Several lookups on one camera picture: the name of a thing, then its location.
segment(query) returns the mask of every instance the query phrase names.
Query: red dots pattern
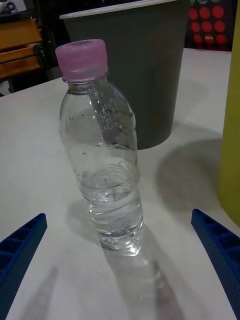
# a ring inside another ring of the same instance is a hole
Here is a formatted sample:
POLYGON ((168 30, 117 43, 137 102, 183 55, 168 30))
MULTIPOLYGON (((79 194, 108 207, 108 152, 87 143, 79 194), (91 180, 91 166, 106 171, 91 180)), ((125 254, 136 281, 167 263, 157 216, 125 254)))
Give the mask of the red dots pattern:
POLYGON ((231 50, 232 36, 228 12, 225 12, 226 3, 227 0, 192 0, 188 32, 191 32, 194 48, 231 50))

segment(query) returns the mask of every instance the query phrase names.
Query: bottle base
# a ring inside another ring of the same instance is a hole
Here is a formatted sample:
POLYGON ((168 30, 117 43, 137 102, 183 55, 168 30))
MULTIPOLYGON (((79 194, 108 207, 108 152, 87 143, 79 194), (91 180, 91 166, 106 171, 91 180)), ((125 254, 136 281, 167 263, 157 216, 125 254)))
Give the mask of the bottle base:
POLYGON ((103 234, 98 234, 100 243, 103 249, 111 251, 121 251, 131 248, 136 245, 143 234, 143 221, 131 232, 123 236, 107 237, 103 234))

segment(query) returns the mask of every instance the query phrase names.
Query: yellow object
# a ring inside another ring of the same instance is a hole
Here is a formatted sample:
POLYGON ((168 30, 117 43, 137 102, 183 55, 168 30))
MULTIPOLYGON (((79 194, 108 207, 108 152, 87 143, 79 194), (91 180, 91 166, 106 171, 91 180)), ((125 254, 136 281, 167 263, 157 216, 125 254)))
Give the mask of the yellow object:
POLYGON ((0 24, 0 80, 40 68, 34 44, 41 41, 34 19, 0 24))
POLYGON ((218 198, 225 212, 240 227, 240 1, 232 46, 218 198))
POLYGON ((0 50, 41 42, 34 19, 0 24, 0 50))
MULTIPOLYGON (((0 52, 0 62, 14 60, 17 58, 22 58, 25 56, 30 56, 34 54, 34 47, 27 46, 22 49, 0 52)), ((15 60, 12 62, 7 62, 0 64, 0 78, 7 78, 14 75, 21 74, 26 71, 40 68, 38 61, 35 56, 30 56, 28 58, 15 60)))

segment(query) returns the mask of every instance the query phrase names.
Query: blue plastic object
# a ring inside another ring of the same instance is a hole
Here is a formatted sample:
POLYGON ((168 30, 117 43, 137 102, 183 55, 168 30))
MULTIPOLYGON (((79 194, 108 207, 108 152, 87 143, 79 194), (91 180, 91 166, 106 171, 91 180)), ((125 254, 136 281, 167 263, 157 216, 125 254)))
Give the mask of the blue plastic object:
POLYGON ((6 319, 46 229, 46 215, 40 213, 0 242, 0 320, 6 319))
POLYGON ((191 224, 211 260, 237 320, 240 320, 240 238, 197 209, 192 212, 191 224))

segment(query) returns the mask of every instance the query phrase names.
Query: pink bottle cap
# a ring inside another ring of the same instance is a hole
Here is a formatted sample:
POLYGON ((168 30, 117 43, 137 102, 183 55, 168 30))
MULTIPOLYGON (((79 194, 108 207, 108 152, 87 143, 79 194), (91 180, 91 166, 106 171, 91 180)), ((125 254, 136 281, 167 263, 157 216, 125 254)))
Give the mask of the pink bottle cap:
POLYGON ((65 82, 85 82, 108 73, 106 46, 101 39, 71 42, 56 48, 56 57, 65 82))

